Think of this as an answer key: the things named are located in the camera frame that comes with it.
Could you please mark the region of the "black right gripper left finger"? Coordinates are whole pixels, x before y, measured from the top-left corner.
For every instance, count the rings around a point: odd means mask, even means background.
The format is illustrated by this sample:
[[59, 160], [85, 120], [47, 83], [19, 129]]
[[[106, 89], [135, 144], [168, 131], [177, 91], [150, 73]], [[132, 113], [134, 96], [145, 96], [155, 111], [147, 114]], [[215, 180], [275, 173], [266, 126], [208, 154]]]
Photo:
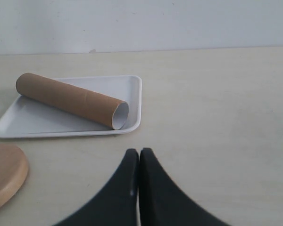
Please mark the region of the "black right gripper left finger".
[[58, 226], [136, 226], [139, 155], [128, 149], [115, 173], [83, 207]]

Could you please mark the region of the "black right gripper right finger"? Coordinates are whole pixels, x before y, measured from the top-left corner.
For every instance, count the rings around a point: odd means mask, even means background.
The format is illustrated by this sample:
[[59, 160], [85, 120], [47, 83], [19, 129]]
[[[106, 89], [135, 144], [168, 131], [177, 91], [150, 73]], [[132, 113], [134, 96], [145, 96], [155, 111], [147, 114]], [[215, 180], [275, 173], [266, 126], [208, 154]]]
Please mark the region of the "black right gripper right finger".
[[187, 196], [170, 178], [151, 148], [143, 148], [139, 166], [142, 226], [226, 226]]

